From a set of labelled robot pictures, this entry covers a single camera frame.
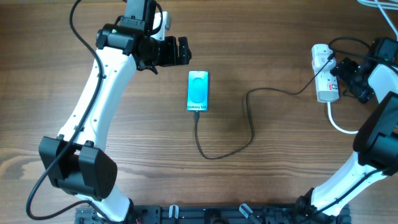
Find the blue Galaxy smartphone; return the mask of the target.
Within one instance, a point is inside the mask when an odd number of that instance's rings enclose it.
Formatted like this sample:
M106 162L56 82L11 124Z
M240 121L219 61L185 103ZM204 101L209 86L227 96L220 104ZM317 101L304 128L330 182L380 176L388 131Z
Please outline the blue Galaxy smartphone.
M189 71L187 89L187 111L207 111L209 72Z

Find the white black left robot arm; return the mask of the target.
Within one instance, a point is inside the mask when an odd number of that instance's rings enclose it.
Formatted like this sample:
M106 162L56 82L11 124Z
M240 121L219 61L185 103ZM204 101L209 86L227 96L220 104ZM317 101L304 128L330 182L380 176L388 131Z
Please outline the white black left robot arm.
M128 1L116 22L106 24L90 49L94 64L83 93L57 137L39 145L44 178L108 223L133 222L134 205L117 188L116 163L106 155L109 126L126 85L138 71L186 65L186 37L166 36L169 17L155 1Z

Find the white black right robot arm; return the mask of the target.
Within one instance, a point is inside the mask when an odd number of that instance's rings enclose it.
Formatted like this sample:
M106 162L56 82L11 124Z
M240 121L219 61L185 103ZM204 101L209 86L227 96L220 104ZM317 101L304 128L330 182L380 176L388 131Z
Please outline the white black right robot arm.
M353 153L324 184L298 198L292 223L334 223L343 207L371 184L397 172L397 41L374 40L368 85L379 104L356 133Z

